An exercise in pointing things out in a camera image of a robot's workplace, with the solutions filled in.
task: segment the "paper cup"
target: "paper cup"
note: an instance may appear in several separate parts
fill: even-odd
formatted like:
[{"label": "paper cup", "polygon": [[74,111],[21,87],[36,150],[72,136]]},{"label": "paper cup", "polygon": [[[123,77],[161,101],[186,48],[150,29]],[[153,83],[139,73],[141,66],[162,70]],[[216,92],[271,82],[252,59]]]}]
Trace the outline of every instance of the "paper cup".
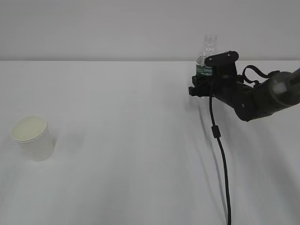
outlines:
[{"label": "paper cup", "polygon": [[44,161],[53,153],[54,146],[47,120],[40,115],[30,115],[18,120],[11,128],[10,136],[33,161]]}]

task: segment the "white wall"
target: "white wall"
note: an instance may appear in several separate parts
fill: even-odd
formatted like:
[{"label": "white wall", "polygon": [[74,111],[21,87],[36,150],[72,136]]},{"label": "white wall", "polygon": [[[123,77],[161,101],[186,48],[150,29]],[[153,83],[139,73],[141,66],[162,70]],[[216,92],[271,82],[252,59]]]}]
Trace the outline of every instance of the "white wall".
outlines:
[{"label": "white wall", "polygon": [[299,0],[0,0],[0,60],[300,59]]}]

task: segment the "white tabletop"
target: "white tabletop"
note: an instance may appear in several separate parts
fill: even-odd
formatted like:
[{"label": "white tabletop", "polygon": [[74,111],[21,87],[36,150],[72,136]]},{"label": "white tabletop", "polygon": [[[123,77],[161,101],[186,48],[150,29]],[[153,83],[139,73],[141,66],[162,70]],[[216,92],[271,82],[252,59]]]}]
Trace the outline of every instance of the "white tabletop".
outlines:
[{"label": "white tabletop", "polygon": [[[300,67],[238,71],[248,64]],[[224,225],[222,159],[207,101],[188,95],[194,73],[194,62],[0,62],[0,224]],[[300,105],[248,123],[213,106],[232,224],[300,224]],[[9,137],[28,114],[55,140],[41,163]]]}]

